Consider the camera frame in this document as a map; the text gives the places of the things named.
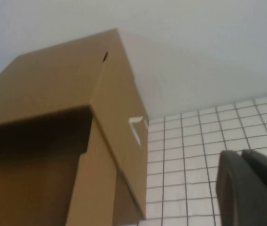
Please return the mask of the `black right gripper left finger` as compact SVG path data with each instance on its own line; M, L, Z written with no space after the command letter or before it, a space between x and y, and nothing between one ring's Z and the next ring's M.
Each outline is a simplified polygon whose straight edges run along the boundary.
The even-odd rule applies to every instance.
M267 226L267 186L242 154L220 153L216 194L223 226Z

